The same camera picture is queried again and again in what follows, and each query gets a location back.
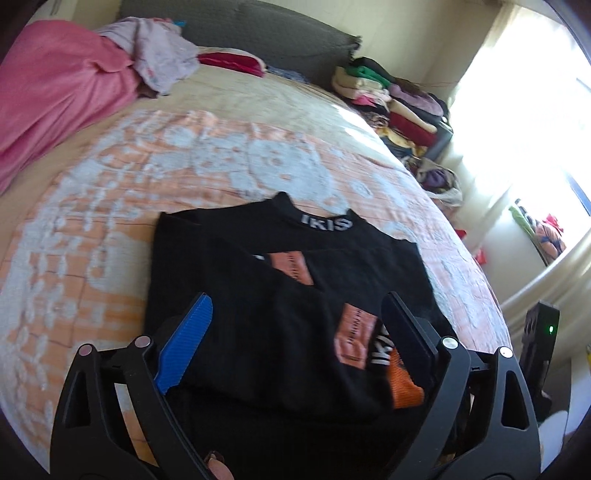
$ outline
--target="metal bolt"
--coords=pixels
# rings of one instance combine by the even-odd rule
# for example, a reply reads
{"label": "metal bolt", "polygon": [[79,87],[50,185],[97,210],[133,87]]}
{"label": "metal bolt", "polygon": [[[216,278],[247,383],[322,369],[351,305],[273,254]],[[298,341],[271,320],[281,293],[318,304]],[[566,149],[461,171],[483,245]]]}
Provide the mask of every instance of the metal bolt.
{"label": "metal bolt", "polygon": [[504,356],[505,358],[511,358],[513,356],[513,351],[506,346],[502,346],[499,353]]}
{"label": "metal bolt", "polygon": [[135,339],[134,345],[137,348],[146,348],[152,340],[147,335],[142,335],[141,337],[137,337]]}
{"label": "metal bolt", "polygon": [[88,343],[86,343],[78,349],[78,354],[80,356],[86,356],[86,355],[90,355],[91,351],[92,351],[92,345],[89,345]]}
{"label": "metal bolt", "polygon": [[448,350],[455,350],[457,348],[457,340],[452,337],[445,337],[442,341],[442,344]]}

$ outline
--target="purple clothing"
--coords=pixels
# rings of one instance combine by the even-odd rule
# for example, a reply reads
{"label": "purple clothing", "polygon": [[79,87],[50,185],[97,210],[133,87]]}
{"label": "purple clothing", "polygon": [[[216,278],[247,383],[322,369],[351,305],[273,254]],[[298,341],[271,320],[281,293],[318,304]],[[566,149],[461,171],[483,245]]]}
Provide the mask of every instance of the purple clothing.
{"label": "purple clothing", "polygon": [[181,37],[181,28],[172,23],[126,17],[95,32],[125,50],[135,71],[157,93],[167,94],[199,67],[199,48]]}
{"label": "purple clothing", "polygon": [[421,97],[411,95],[410,93],[403,91],[400,88],[400,85],[397,85],[396,83],[391,84],[388,87],[388,90],[390,92],[390,95],[392,95],[394,98],[400,98],[401,100],[407,102],[409,105],[420,108],[421,110],[424,110],[432,115],[443,116],[443,108],[441,108],[441,105],[439,105],[434,99],[432,99],[429,96]]}

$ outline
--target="orange and white bedspread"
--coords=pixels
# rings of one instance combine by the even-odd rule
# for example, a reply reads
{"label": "orange and white bedspread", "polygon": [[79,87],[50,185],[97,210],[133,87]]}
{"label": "orange and white bedspread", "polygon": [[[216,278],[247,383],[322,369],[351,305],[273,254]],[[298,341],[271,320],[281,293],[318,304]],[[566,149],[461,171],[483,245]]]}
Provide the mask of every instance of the orange and white bedspread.
{"label": "orange and white bedspread", "polygon": [[352,208],[418,243],[437,302],[464,345],[510,345],[484,275],[402,166],[212,113],[136,111],[54,179],[1,264],[1,406],[43,465],[77,348],[125,346],[142,330],[158,213],[233,206],[279,190],[303,210]]}

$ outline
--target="hand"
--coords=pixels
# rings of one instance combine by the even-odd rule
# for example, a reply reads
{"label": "hand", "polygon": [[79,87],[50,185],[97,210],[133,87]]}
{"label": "hand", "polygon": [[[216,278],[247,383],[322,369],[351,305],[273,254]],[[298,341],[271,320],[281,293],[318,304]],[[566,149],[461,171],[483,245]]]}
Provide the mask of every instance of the hand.
{"label": "hand", "polygon": [[230,469],[216,458],[215,453],[210,453],[207,467],[212,471],[217,480],[234,480]]}

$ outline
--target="pink blanket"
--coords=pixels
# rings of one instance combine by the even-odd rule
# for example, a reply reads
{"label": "pink blanket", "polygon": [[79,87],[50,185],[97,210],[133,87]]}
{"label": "pink blanket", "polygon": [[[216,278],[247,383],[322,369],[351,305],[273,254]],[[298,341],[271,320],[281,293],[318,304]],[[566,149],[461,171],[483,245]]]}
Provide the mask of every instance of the pink blanket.
{"label": "pink blanket", "polygon": [[25,27],[0,65],[0,194],[19,171],[137,98],[133,61],[74,23]]}

